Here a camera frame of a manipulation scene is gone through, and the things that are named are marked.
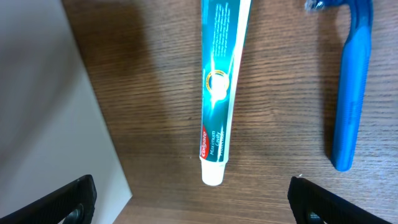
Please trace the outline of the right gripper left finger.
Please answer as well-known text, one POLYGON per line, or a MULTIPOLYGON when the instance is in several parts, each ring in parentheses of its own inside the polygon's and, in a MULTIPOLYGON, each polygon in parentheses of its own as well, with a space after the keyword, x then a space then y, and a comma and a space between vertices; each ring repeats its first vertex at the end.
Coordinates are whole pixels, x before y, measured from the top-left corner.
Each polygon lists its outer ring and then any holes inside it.
POLYGON ((90 224, 97 192, 92 175, 84 175, 1 218, 1 224, 90 224))

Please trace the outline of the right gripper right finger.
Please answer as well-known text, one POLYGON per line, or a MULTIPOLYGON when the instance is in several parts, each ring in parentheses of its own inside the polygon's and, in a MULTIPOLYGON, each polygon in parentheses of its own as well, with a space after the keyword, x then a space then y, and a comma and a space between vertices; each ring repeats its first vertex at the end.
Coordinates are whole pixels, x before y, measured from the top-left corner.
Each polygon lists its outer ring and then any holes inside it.
POLYGON ((302 177, 291 178, 287 198, 297 223, 388 224, 302 177))

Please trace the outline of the blue disposable razor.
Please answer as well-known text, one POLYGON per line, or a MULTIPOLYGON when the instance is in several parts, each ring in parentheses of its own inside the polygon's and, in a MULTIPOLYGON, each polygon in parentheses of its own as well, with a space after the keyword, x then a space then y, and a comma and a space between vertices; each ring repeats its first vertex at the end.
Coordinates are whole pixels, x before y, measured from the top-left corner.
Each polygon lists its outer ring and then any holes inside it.
POLYGON ((305 9, 321 11, 348 5, 351 25, 343 46, 331 163, 340 172, 351 169, 356 149, 361 111, 372 46, 372 0, 308 0, 305 9))

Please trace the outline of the green white toothpaste tube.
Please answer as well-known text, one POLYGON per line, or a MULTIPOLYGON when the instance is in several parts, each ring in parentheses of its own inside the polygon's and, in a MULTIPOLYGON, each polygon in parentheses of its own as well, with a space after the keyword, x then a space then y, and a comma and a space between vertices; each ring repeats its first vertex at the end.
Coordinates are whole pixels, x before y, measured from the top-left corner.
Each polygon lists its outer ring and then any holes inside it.
POLYGON ((201 176, 223 182, 229 160, 234 101, 251 0, 201 2, 201 176))

